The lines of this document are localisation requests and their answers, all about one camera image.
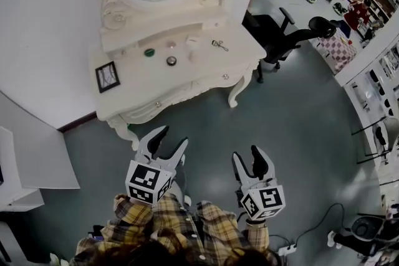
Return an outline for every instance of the carved table leg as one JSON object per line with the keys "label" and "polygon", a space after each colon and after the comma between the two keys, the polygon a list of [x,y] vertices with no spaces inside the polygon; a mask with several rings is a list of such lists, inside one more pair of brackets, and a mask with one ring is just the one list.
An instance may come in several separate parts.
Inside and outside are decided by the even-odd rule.
{"label": "carved table leg", "polygon": [[229,94],[229,105],[231,108],[237,106],[236,97],[249,85],[251,78],[252,78],[252,69],[250,69],[249,72],[244,74],[244,76],[240,79],[240,81],[236,84],[236,86],[231,90]]}
{"label": "carved table leg", "polygon": [[132,149],[137,151],[139,139],[134,132],[127,128],[128,124],[119,115],[109,119],[107,122],[111,128],[115,129],[119,137],[132,141]]}

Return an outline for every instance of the plaid shirt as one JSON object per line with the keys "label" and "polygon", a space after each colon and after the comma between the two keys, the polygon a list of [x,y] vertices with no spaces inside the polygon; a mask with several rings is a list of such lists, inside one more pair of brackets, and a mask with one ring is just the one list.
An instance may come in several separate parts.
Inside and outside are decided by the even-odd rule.
{"label": "plaid shirt", "polygon": [[[210,202],[198,204],[197,218],[203,223],[204,240],[200,239],[193,216],[181,207],[173,194],[166,193],[156,207],[136,204],[126,195],[118,195],[114,200],[116,219],[107,222],[101,233],[104,241],[82,239],[77,246],[76,256],[71,266],[84,266],[95,252],[121,244],[137,244],[148,233],[161,229],[172,229],[184,248],[194,251],[195,262],[208,265],[222,265],[231,255],[231,249],[257,249],[264,251],[269,245],[267,227],[247,224],[241,233],[237,228],[236,215],[224,212]],[[174,248],[167,237],[151,235],[162,243],[172,254]]]}

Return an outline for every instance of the black cable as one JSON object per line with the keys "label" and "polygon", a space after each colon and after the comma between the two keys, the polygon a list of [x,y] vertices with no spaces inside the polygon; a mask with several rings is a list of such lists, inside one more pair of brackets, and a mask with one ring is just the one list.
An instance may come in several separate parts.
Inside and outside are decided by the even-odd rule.
{"label": "black cable", "polygon": [[390,182],[381,183],[380,186],[392,184],[392,183],[395,183],[395,182],[399,182],[399,179],[396,179],[396,180],[390,181]]}
{"label": "black cable", "polygon": [[237,222],[239,222],[240,218],[242,218],[242,216],[245,214],[247,214],[247,212],[242,212],[240,215],[238,215]]}
{"label": "black cable", "polygon": [[335,205],[340,205],[341,208],[342,208],[341,226],[342,226],[343,228],[345,228],[345,227],[344,227],[344,219],[345,219],[345,208],[344,208],[344,205],[342,205],[341,203],[334,203],[334,204],[332,204],[332,205],[329,207],[329,209],[327,210],[327,212],[324,214],[324,217],[322,218],[322,220],[321,220],[315,227],[312,227],[311,229],[306,230],[306,231],[303,232],[300,236],[298,236],[297,240],[295,241],[295,246],[298,245],[298,241],[299,241],[299,239],[300,239],[302,236],[306,235],[306,234],[309,233],[309,232],[312,232],[313,230],[315,230],[316,228],[318,228],[318,227],[324,222],[324,220],[325,220],[325,218],[327,217],[328,213],[330,212],[331,208],[333,208]]}
{"label": "black cable", "polygon": [[288,243],[288,246],[291,245],[289,240],[287,240],[284,236],[281,236],[281,235],[269,235],[269,237],[278,237],[278,238],[284,239]]}

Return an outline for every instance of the white panel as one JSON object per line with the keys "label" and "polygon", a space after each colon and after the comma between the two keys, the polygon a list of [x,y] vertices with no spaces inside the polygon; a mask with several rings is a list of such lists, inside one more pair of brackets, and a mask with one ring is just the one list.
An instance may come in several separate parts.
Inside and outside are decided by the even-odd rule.
{"label": "white panel", "polygon": [[0,222],[0,241],[10,257],[13,265],[27,265],[24,252],[19,246],[14,234],[5,222]]}
{"label": "white panel", "polygon": [[24,196],[23,198],[19,199],[18,201],[15,201],[12,203],[12,205],[17,205],[17,206],[36,206],[36,205],[43,205],[43,197],[42,194],[40,193],[40,190],[36,190],[30,195]]}
{"label": "white panel", "polygon": [[24,188],[79,188],[62,134],[1,93],[0,126],[13,134],[19,178]]}
{"label": "white panel", "polygon": [[15,161],[12,133],[0,127],[0,167],[4,183],[0,186],[0,206],[15,201],[16,194],[22,192],[17,164]]}

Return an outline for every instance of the person's hair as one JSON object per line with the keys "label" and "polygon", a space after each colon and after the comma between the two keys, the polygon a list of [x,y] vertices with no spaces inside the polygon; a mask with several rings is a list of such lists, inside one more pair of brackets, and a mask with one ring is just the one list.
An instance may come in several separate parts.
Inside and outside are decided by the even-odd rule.
{"label": "person's hair", "polygon": [[364,0],[363,2],[367,7],[370,7],[372,5],[372,2],[370,0]]}
{"label": "person's hair", "polygon": [[[88,266],[152,266],[173,265],[191,266],[207,265],[206,260],[197,262],[192,249],[184,249],[176,234],[169,229],[162,230],[158,236],[170,239],[175,253],[157,240],[142,240],[138,245],[125,244],[113,247],[104,252],[96,251]],[[271,250],[259,252],[254,249],[233,249],[232,254],[224,262],[225,266],[280,266],[281,261]]]}

